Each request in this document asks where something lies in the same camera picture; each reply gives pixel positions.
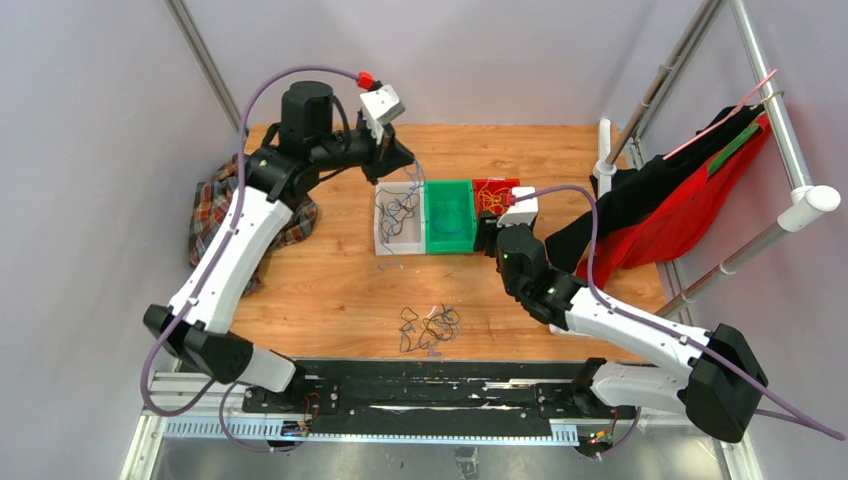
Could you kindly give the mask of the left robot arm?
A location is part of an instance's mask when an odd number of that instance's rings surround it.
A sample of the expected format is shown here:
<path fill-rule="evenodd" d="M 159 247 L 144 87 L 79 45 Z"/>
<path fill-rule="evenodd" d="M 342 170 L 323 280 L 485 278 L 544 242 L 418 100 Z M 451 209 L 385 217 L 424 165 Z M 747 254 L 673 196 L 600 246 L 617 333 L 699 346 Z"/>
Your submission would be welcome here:
<path fill-rule="evenodd" d="M 306 386 L 296 364 L 230 331 L 238 302 L 269 245 L 307 194 L 351 168 L 378 180 L 412 164 L 392 120 L 405 106 L 390 85 L 363 80 L 354 124 L 333 128 L 338 99 L 330 85 L 298 81 L 282 95 L 281 118 L 246 160 L 243 190 L 183 287 L 165 306 L 152 304 L 144 325 L 168 351 L 221 384 L 268 390 L 283 413 L 298 411 Z"/>

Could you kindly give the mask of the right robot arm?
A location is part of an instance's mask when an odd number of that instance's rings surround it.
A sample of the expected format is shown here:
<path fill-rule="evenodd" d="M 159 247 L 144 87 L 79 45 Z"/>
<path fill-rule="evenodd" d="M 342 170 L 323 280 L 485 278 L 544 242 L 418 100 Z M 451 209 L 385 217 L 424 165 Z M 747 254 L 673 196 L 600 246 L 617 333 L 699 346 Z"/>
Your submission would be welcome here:
<path fill-rule="evenodd" d="M 474 248 L 495 259 L 506 294 L 536 321 L 605 340 L 648 361 L 633 366 L 587 360 L 571 390 L 580 414 L 647 407 L 683 414 L 715 439 L 742 440 L 768 379 L 741 331 L 675 323 L 593 291 L 585 280 L 550 265 L 529 225 L 502 225 L 489 211 L 478 216 Z"/>

